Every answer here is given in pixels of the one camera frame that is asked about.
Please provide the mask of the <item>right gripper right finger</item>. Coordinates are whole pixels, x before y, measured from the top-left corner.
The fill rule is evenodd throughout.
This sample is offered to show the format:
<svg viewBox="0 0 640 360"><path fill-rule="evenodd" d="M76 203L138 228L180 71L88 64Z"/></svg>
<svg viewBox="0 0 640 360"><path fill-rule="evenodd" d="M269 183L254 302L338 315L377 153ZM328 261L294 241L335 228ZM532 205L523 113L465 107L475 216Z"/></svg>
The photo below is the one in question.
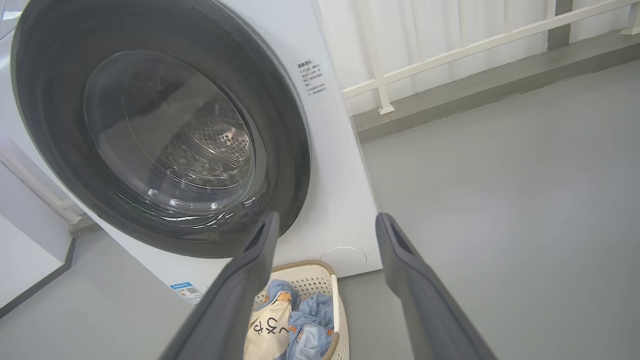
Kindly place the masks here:
<svg viewBox="0 0 640 360"><path fill-rule="evenodd" d="M375 217L375 234L386 284L402 304L414 360L498 360L390 214Z"/></svg>

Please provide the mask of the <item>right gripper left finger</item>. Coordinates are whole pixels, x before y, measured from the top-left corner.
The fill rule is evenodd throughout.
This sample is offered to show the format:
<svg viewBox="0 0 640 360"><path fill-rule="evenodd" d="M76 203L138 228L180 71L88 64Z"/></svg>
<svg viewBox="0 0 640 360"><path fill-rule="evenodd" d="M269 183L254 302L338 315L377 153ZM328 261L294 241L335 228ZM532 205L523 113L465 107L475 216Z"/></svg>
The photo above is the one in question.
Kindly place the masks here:
<svg viewBox="0 0 640 360"><path fill-rule="evenodd" d="M255 297L272 273L280 218L268 212L215 278L160 360L242 360Z"/></svg>

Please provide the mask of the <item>cream cloth with black letters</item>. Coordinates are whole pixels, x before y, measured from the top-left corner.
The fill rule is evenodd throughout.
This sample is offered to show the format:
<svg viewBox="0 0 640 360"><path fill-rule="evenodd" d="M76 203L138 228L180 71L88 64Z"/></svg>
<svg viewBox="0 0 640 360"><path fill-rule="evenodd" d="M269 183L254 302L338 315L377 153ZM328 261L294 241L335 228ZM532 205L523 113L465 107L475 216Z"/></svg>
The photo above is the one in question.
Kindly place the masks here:
<svg viewBox="0 0 640 360"><path fill-rule="evenodd" d="M282 292L250 317L242 360L285 360L290 345L291 296Z"/></svg>

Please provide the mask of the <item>blue garment with orange print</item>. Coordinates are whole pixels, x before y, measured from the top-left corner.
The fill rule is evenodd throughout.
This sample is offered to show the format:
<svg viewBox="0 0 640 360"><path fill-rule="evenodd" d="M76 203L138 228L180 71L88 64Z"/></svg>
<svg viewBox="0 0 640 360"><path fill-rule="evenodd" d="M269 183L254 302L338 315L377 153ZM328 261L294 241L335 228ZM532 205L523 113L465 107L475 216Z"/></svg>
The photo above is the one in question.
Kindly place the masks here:
<svg viewBox="0 0 640 360"><path fill-rule="evenodd" d="M322 360L334 333L332 297L317 293L305 298L289 317L289 346L285 360Z"/></svg>
<svg viewBox="0 0 640 360"><path fill-rule="evenodd" d="M263 305L270 305L271 303L276 301L278 297L281 296L281 294L290 296L289 302L292 310L298 310L302 297L293 285L291 285L288 281L281 279L273 279L267 285L265 290L265 301L263 302Z"/></svg>

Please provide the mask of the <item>dark round glass washer door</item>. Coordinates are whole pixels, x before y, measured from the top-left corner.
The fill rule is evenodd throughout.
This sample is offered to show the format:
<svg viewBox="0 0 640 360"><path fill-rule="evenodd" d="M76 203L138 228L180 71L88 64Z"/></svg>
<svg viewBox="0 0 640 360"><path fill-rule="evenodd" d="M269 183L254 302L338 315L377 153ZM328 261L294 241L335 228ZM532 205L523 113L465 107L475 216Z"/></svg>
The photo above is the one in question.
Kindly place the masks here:
<svg viewBox="0 0 640 360"><path fill-rule="evenodd" d="M23 123L51 171L135 241L228 258L262 218L284 234L310 183L306 119L274 50L220 0L30 0L14 34ZM193 117L246 126L236 187L192 186L159 158Z"/></svg>

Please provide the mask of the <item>cream perforated laundry basket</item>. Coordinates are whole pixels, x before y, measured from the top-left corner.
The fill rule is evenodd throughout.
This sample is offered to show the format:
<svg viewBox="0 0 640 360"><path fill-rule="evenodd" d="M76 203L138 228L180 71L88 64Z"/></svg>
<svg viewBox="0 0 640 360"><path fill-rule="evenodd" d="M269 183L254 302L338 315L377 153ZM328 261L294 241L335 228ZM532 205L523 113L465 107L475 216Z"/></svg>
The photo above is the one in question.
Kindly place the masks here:
<svg viewBox="0 0 640 360"><path fill-rule="evenodd" d="M322 360L350 360L350 343L345 308L339 296L338 278L333 269L320 260L306 260L280 265L272 269L269 281L289 282L301 296L301 302L315 294L333 299L333 340ZM253 315L265 302L266 287L254 298Z"/></svg>

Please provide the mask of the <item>white front-load washing machine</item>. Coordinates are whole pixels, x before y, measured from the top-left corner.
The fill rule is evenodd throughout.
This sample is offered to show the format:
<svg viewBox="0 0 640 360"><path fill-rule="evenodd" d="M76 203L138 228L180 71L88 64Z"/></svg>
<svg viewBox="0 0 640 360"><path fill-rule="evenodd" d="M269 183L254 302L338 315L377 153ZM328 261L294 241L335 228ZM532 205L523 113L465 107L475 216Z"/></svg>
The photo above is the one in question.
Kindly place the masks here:
<svg viewBox="0 0 640 360"><path fill-rule="evenodd" d="M13 45L18 23L30 0L0 0L0 130L34 162L36 169L73 210L82 210L135 260L167 287L189 282L205 293L222 268L235 256L200 258L164 251L134 240L98 218L52 172L25 127L14 89ZM272 48L283 66L304 111L310 144L310 182L304 205L294 223L278 232L274 265L318 260L329 249L357 248L366 254L362 272L381 268L375 245L377 214L365 164L346 109L317 0L220 0L251 25ZM320 64L327 90L307 96L297 64Z"/></svg>

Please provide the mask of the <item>blue energy label sticker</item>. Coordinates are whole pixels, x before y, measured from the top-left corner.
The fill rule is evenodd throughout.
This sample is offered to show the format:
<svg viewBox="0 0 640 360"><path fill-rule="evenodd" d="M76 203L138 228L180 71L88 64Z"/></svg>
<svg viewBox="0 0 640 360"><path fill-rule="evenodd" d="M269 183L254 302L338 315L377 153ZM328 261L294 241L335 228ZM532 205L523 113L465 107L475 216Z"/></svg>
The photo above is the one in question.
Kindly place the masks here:
<svg viewBox="0 0 640 360"><path fill-rule="evenodd" d="M199 291L190 282L173 284L169 287L192 306L198 306L201 299L204 297L203 292Z"/></svg>

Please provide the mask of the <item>round white filter cover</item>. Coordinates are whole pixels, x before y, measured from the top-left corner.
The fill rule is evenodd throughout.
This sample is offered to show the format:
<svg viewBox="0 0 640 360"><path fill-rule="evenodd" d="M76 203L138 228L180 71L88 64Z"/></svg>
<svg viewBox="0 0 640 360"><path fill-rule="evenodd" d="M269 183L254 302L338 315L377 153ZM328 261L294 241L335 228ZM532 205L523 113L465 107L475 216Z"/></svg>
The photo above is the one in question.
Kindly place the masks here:
<svg viewBox="0 0 640 360"><path fill-rule="evenodd" d="M328 264L338 278L360 274L367 264L367 255L352 246L337 246L331 248L320 257Z"/></svg>

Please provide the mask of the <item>steel perforated washer drum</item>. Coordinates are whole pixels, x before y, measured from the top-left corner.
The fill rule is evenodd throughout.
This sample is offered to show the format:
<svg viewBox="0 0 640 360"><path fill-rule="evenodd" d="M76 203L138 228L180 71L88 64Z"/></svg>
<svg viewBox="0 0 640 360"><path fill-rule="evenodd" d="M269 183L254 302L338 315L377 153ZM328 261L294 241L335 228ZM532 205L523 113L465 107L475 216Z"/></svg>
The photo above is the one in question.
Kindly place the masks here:
<svg viewBox="0 0 640 360"><path fill-rule="evenodd" d="M206 189L240 186L249 177L252 157L241 119L205 115L192 117L158 156L169 175Z"/></svg>

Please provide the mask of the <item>white metal railing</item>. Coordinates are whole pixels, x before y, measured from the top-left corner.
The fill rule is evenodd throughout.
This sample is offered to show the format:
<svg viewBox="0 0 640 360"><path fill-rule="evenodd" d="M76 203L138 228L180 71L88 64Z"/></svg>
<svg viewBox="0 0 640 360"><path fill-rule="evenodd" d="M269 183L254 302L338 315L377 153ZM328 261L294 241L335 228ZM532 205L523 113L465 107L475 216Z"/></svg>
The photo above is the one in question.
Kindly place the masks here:
<svg viewBox="0 0 640 360"><path fill-rule="evenodd" d="M0 145L0 163L9 169L38 198L46 203L55 214L64 218L69 224L77 224L82 216L69 209L75 203L71 200L60 200L30 170L14 156L4 145Z"/></svg>
<svg viewBox="0 0 640 360"><path fill-rule="evenodd" d="M371 63L374 76L370 80L366 80L365 82L343 89L342 96L347 100L366 92L377 90L378 98L381 103L378 108L378 112L380 115L384 116L394 111L394 107L391 105L387 91L388 85L393 84L394 82L505 44L514 43L515 41L519 41L536 34L541 34L545 31L564 27L565 25L571 25L585 19L594 18L601 14L623 7L630 7L630 9L628 12L627 23L625 27L622 28L620 34L640 34L640 0L605 0L592 6L580 7L579 9L571 10L563 14L556 14L556 5L557 0L547 0L548 11L546 18L542 21L531 23L514 30L507 30L502 34L491 38L466 44L460 48L455 48L454 50L444 52L443 54L435 55L434 57L427 58L423 61L419 61L418 63L413 63L398 70L384 73L375 37L375 26L370 7L367 5L367 0L358 0L358 12L362 18L363 33L365 35L366 56Z"/></svg>

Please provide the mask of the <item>black text notice sticker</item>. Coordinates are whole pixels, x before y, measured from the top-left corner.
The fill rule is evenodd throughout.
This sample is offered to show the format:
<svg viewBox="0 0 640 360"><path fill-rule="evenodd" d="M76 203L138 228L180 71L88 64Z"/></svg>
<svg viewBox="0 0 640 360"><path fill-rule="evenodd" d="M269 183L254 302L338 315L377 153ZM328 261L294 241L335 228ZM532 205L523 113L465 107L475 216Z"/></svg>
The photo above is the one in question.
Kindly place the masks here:
<svg viewBox="0 0 640 360"><path fill-rule="evenodd" d="M303 61L297 64L297 71L307 96L315 96L327 91L325 76L319 63L313 60Z"/></svg>

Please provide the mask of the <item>white curtain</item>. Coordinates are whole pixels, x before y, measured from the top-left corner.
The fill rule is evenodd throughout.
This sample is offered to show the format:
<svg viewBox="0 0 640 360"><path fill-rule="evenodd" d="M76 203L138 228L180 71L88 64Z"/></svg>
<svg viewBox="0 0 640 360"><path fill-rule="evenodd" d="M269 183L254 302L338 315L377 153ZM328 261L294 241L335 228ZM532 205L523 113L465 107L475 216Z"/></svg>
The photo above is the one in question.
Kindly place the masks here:
<svg viewBox="0 0 640 360"><path fill-rule="evenodd" d="M359 0L317 0L327 45L343 91L389 73L508 34L547 19L551 0L363 0L379 70L371 63ZM621 30L631 7L620 7L442 64L387 85L390 102L517 60Z"/></svg>

